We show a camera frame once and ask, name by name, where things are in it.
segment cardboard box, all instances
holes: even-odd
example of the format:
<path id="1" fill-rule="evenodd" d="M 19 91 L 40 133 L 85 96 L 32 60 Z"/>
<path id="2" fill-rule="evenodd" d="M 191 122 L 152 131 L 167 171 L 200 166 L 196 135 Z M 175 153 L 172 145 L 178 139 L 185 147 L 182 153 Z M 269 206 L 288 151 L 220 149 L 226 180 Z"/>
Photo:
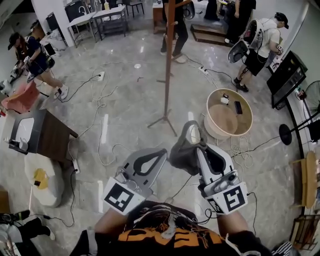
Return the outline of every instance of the cardboard box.
<path id="1" fill-rule="evenodd" d="M 10 205 L 9 205 L 9 196 L 8 192 L 1 189 L 0 190 L 0 214 L 9 214 Z"/>

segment gray marble floor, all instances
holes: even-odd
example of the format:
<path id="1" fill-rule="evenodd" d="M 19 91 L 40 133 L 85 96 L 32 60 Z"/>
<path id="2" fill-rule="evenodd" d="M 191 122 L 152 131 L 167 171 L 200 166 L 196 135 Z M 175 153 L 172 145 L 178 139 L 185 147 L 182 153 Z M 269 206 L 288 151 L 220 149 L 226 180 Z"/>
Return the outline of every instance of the gray marble floor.
<path id="1" fill-rule="evenodd" d="M 165 77 L 165 57 L 160 55 L 161 44 L 162 35 L 152 34 L 150 30 L 140 30 L 130 32 L 126 37 L 109 36 L 97 43 L 91 39 L 85 40 L 78 48 L 67 48 L 61 57 L 55 59 L 56 64 L 52 71 L 56 78 L 69 86 L 68 99 L 82 81 L 89 80 L 92 75 L 101 71 L 105 71 L 106 74 L 101 82 L 84 84 L 68 102 L 53 100 L 51 95 L 44 104 L 44 107 L 79 134 L 93 122 L 94 125 L 70 146 L 73 156 L 78 159 L 81 171 L 73 176 L 75 203 L 72 212 L 75 224 L 67 228 L 59 220 L 47 221 L 56 234 L 56 241 L 50 241 L 48 237 L 43 236 L 33 239 L 41 255 L 65 256 L 72 251 L 81 231 L 94 225 L 102 215 L 98 209 L 98 181 L 105 185 L 108 178 L 115 174 L 117 166 L 130 154 L 129 150 L 118 145 L 114 148 L 116 162 L 108 166 L 101 164 L 97 147 L 101 122 L 105 115 L 108 115 L 106 143 L 100 145 L 101 160 L 105 164 L 113 160 L 114 144 L 122 144 L 130 150 L 158 146 L 169 151 L 177 141 L 170 127 L 164 122 L 147 128 L 149 123 L 163 114 L 165 86 L 156 82 L 156 79 Z M 183 48 L 183 52 L 189 58 L 203 63 L 208 68 L 226 72 L 234 78 L 241 63 L 230 64 L 227 60 L 228 50 L 229 48 L 224 46 L 195 42 L 191 33 Z M 140 64 L 141 68 L 136 69 L 135 64 Z M 215 86 L 199 73 L 197 66 L 194 62 L 172 64 L 174 77 L 171 78 L 170 84 L 169 106 L 172 111 L 169 118 L 178 134 L 188 121 L 188 112 L 192 112 L 195 119 L 203 125 L 202 113 L 205 113 L 207 97 L 215 90 Z M 219 88 L 235 89 L 226 75 L 212 75 Z M 263 70 L 247 85 L 249 93 L 240 92 L 249 102 L 253 112 L 252 128 L 245 135 L 250 149 L 276 137 L 280 124 L 293 126 L 286 107 L 280 111 L 271 107 L 271 93 L 266 84 L 269 76 L 269 72 Z M 99 95 L 108 95 L 116 87 L 112 95 L 100 100 L 105 107 L 100 107 L 95 117 Z M 39 89 L 46 93 L 50 91 L 47 85 L 41 85 Z M 211 137 L 209 141 L 217 143 Z M 233 138 L 232 143 L 238 144 L 239 139 Z M 219 141 L 218 144 L 230 152 L 230 139 Z M 292 144 L 285 146 L 276 138 L 251 152 L 251 155 L 254 160 L 252 167 L 244 167 L 240 156 L 237 156 L 236 160 L 241 166 L 236 163 L 234 165 L 239 170 L 242 180 L 247 183 L 248 191 L 255 192 L 257 196 L 257 236 L 266 246 L 272 248 L 289 238 L 293 219 L 300 213 L 299 208 L 290 208 L 294 202 L 295 191 L 299 187 L 295 184 L 300 182 L 288 164 L 289 161 L 299 158 L 297 139 L 293 137 Z M 0 169 L 0 183 L 9 192 L 12 211 L 27 209 L 31 188 L 24 173 L 23 155 L 0 154 Z M 62 218 L 70 225 L 70 206 L 73 199 L 70 171 L 64 173 L 64 178 L 66 189 L 62 204 L 58 208 L 46 208 L 32 198 L 31 211 Z M 186 172 L 166 163 L 153 186 L 155 196 L 152 199 L 165 201 L 173 196 L 188 178 Z M 198 192 L 198 178 L 192 177 L 176 196 L 173 204 L 195 212 L 199 220 L 204 220 L 204 211 L 209 208 L 209 204 Z M 255 198 L 250 195 L 249 204 L 241 209 L 251 229 L 255 207 Z M 206 226 L 218 231 L 214 219 Z"/>

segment pink chair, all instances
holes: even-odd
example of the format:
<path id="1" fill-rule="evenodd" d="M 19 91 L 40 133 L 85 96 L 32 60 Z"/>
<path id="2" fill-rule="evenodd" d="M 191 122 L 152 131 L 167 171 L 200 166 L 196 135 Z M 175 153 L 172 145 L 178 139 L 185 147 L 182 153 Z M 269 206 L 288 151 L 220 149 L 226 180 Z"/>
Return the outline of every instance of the pink chair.
<path id="1" fill-rule="evenodd" d="M 21 84 L 18 90 L 16 90 L 10 97 L 1 101 L 1 104 L 7 110 L 15 110 L 20 114 L 26 113 L 31 109 L 39 94 L 49 97 L 48 95 L 38 91 L 35 81 L 32 80 L 29 83 Z"/>

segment chair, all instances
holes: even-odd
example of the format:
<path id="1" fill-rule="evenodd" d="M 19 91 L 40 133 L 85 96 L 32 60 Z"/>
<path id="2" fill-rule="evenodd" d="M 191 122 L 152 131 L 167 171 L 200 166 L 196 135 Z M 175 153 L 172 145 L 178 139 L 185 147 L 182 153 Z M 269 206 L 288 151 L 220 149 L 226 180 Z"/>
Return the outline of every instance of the chair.
<path id="1" fill-rule="evenodd" d="M 122 0 L 122 3 L 123 3 L 123 4 L 125 5 L 125 7 L 126 7 L 126 14 L 127 14 L 128 16 L 129 16 L 128 6 L 131 6 L 131 8 L 132 8 L 132 15 L 133 15 L 133 17 L 135 17 L 134 6 L 136 7 L 137 12 L 139 13 L 138 5 L 141 5 L 143 15 L 145 15 L 144 5 L 142 4 L 142 2 L 131 2 L 131 0 Z"/>
<path id="2" fill-rule="evenodd" d="M 57 207 L 65 189 L 58 162 L 41 154 L 28 153 L 24 157 L 24 171 L 32 185 L 34 197 L 43 206 Z"/>
<path id="3" fill-rule="evenodd" d="M 39 94 L 49 97 L 48 95 L 38 91 L 34 80 L 29 83 L 24 82 L 13 95 L 1 101 L 1 104 L 7 110 L 14 110 L 19 114 L 26 113 L 31 109 Z"/>
<path id="4" fill-rule="evenodd" d="M 290 164 L 300 163 L 302 171 L 302 202 L 292 207 L 306 207 L 310 209 L 316 201 L 317 193 L 317 165 L 316 154 L 309 151 L 306 158 L 292 161 Z"/>

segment wooden step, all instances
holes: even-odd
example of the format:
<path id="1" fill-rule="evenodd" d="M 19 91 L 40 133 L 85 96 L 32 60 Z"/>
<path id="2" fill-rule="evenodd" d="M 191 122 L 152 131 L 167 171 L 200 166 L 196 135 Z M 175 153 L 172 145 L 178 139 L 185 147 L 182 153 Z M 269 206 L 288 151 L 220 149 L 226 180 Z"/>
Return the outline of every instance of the wooden step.
<path id="1" fill-rule="evenodd" d="M 211 26 L 192 24 L 190 27 L 190 30 L 197 33 L 214 35 L 214 36 L 223 37 L 223 38 L 225 38 L 227 34 L 227 32 L 224 30 L 222 26 L 211 27 Z"/>
<path id="2" fill-rule="evenodd" d="M 194 40 L 196 40 L 197 42 L 231 47 L 230 44 L 225 43 L 224 37 L 213 34 L 198 33 L 194 31 L 191 32 L 193 34 Z"/>

